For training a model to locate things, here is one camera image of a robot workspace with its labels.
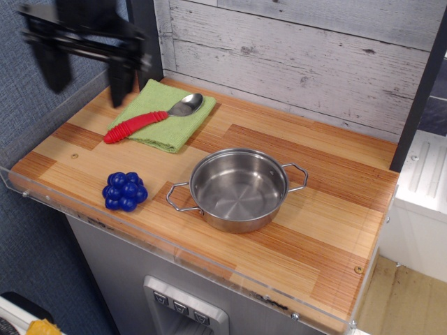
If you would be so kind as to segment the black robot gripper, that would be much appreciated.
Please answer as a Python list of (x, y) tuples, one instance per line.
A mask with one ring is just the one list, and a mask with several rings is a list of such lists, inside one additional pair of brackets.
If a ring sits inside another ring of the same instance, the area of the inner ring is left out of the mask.
[(113, 107), (119, 107), (132, 91), (135, 70), (151, 68), (145, 34), (118, 15), (116, 1), (23, 3), (17, 11), (27, 25), (23, 38), (31, 45), (46, 84), (56, 94), (72, 80), (68, 54), (110, 61)]

